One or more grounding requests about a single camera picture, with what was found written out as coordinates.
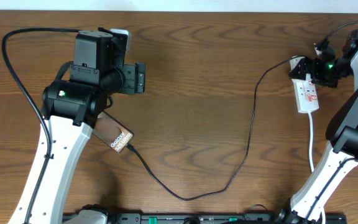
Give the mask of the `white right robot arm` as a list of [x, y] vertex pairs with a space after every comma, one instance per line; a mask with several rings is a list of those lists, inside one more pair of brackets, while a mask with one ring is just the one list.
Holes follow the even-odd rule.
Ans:
[[282, 223], [318, 223], [325, 203], [345, 176], [358, 166], [358, 29], [347, 37], [336, 57], [325, 37], [314, 47], [317, 57], [294, 56], [289, 76], [297, 102], [316, 102], [315, 85], [336, 88], [341, 78], [354, 77], [354, 93], [334, 115], [326, 130], [326, 149], [302, 188], [276, 219]]

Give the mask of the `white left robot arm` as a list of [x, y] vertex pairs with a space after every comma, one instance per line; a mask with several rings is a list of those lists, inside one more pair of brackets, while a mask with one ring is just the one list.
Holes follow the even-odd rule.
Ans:
[[35, 108], [40, 137], [11, 223], [61, 223], [79, 157], [91, 136], [121, 152], [132, 131], [107, 113], [112, 95], [141, 94], [145, 64], [124, 59], [131, 34], [124, 29], [76, 30], [74, 59], [65, 62]]

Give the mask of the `Samsung Galaxy smartphone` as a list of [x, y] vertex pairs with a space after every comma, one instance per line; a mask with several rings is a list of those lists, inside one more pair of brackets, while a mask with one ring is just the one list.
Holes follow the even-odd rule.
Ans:
[[118, 154], [134, 137], [132, 131], [105, 111], [98, 115], [93, 134]]

